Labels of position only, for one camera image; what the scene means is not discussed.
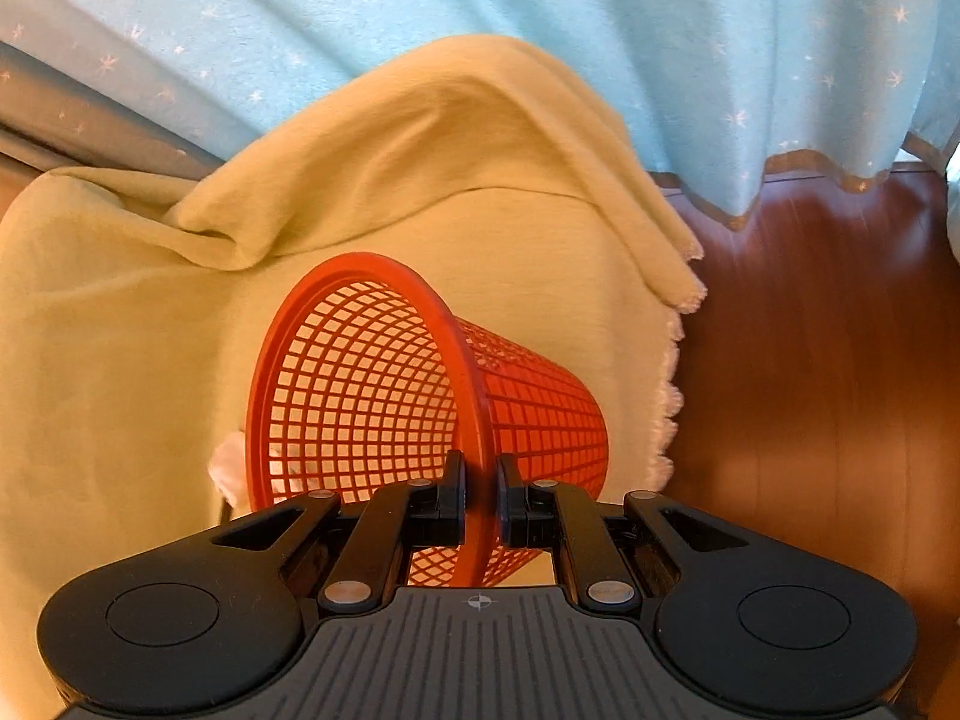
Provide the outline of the red plastic mesh basket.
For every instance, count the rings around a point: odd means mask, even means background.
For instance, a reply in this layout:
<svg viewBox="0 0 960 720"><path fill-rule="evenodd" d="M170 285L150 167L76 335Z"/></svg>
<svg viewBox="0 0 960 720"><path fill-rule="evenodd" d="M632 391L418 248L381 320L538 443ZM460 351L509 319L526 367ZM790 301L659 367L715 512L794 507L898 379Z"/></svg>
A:
<svg viewBox="0 0 960 720"><path fill-rule="evenodd" d="M534 559L501 546L496 459L524 481L604 487L601 408L571 372L459 319L415 271L337 255L296 283L260 350L245 422L254 509L331 489L359 504L386 484L434 479L466 459L466 539L416 553L420 587L496 585Z"/></svg>

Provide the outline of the crumpled white tissue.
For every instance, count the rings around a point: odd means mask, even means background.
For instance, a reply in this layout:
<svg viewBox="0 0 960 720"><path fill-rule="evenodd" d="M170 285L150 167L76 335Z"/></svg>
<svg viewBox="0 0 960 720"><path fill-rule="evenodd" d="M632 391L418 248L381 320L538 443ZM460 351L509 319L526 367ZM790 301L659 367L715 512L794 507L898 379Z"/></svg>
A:
<svg viewBox="0 0 960 720"><path fill-rule="evenodd" d="M206 472L221 499L235 512L247 512L249 484L245 465L245 435L242 431L228 434L213 450Z"/></svg>

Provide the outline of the yellow-green blanket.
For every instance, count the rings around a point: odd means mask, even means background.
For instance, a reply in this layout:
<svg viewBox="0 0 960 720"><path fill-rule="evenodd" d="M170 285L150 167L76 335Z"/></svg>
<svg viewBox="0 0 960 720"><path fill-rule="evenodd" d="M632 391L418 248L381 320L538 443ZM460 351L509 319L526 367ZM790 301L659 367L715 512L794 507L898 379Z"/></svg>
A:
<svg viewBox="0 0 960 720"><path fill-rule="evenodd" d="M347 252L578 376L607 422L605 499L665 486L701 245L622 117L543 50L410 50L199 182L48 172L2 223L5 717L60 710L36 622L62 583L217 520L206 465L268 325Z"/></svg>

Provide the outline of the light blue star curtain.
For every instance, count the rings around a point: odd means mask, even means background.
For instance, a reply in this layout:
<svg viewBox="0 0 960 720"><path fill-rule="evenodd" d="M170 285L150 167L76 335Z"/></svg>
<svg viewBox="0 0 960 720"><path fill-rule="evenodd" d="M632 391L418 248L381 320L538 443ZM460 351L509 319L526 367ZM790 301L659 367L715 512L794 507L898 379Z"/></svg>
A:
<svg viewBox="0 0 960 720"><path fill-rule="evenodd" d="M2 0L2 43L215 158L449 36L579 73L649 171L747 215L812 156L854 188L958 161L958 0Z"/></svg>

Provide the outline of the grey curtain panel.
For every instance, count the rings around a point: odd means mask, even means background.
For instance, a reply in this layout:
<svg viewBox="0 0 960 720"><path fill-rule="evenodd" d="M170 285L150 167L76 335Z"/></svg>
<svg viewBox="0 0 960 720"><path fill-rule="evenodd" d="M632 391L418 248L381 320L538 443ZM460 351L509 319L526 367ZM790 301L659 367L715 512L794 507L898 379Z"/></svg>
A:
<svg viewBox="0 0 960 720"><path fill-rule="evenodd" d="M2 47L2 156L34 171L110 167L191 181L223 163L11 46Z"/></svg>

